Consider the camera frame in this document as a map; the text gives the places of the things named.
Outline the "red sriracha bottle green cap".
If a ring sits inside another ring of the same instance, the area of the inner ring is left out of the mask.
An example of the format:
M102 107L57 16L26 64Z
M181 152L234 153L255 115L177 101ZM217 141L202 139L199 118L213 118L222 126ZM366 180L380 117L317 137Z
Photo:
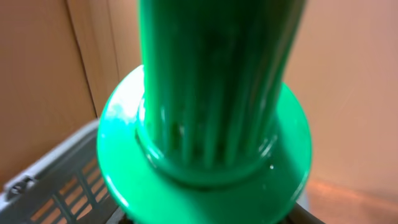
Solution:
M140 1L143 64L114 90L97 154L134 223L316 223L312 144L282 81L305 6Z

